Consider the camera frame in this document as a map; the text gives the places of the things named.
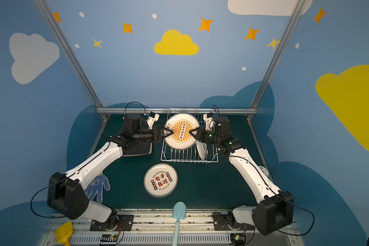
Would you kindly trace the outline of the white round plate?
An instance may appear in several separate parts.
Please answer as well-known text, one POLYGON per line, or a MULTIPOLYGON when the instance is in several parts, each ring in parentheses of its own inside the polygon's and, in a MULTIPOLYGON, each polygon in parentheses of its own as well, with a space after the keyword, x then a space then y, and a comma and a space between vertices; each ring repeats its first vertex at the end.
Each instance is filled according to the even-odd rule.
POLYGON ((197 141, 196 142, 196 146, 197 146, 197 150, 198 150, 198 154, 199 157, 202 161, 205 161, 207 158, 207 154, 208 154, 208 149, 207 149, 207 144, 197 141))
POLYGON ((198 120, 191 114, 179 113, 170 117, 165 123, 165 128, 172 130, 173 134, 165 138, 169 147, 175 150, 185 150, 196 143, 196 139, 190 134, 200 126, 198 120))
POLYGON ((152 166, 144 176, 144 188, 152 197, 163 198, 176 189, 178 175, 175 169, 167 164, 152 166))

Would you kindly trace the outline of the black square plate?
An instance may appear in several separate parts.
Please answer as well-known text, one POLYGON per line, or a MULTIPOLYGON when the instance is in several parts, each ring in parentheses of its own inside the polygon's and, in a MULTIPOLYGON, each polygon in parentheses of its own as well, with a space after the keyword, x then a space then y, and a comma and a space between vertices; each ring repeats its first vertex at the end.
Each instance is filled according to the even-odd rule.
POLYGON ((123 149, 123 156, 142 156, 152 153, 152 143, 137 143, 129 150, 123 149))

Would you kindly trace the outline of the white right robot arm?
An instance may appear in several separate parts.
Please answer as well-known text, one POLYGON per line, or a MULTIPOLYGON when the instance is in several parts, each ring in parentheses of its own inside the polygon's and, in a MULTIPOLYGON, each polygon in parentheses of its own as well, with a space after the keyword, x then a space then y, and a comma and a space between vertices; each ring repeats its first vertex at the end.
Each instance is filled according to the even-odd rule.
POLYGON ((212 143, 239 171, 250 187, 258 203, 252 211, 252 220, 260 234, 267 236, 293 222, 294 197, 289 191, 281 191, 254 162, 248 150, 238 138, 234 138, 226 116, 213 119, 214 129, 200 126, 190 130, 197 141, 212 143))

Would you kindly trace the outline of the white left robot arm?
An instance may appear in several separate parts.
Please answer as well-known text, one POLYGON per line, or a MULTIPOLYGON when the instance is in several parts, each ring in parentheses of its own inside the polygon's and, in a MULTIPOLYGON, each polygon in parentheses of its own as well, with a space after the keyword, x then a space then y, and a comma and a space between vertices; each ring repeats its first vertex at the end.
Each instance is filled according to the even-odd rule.
POLYGON ((173 135, 173 130, 156 127, 157 120, 156 113, 151 113, 147 120, 138 114, 125 116, 122 128, 101 149, 66 173, 57 172, 50 177, 47 205, 70 220, 81 217, 116 225, 117 212, 90 200, 85 190, 104 169, 138 143, 153 143, 173 135))

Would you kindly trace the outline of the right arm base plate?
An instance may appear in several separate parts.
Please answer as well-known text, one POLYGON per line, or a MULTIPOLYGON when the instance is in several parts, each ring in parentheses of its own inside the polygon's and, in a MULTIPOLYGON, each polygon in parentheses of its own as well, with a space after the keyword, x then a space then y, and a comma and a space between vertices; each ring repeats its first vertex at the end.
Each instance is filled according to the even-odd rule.
POLYGON ((254 225, 238 223, 232 213, 213 213, 212 218, 215 231, 247 231, 255 229, 254 225))

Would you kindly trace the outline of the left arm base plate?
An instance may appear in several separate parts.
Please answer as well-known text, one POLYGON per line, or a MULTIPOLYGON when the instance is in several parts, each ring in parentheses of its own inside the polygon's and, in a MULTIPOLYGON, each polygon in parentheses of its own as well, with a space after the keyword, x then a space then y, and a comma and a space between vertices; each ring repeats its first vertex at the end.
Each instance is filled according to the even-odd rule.
POLYGON ((90 226, 92 232, 118 232, 131 231, 133 225, 134 216, 130 214, 117 215, 116 222, 114 224, 108 222, 98 222, 93 220, 90 226))

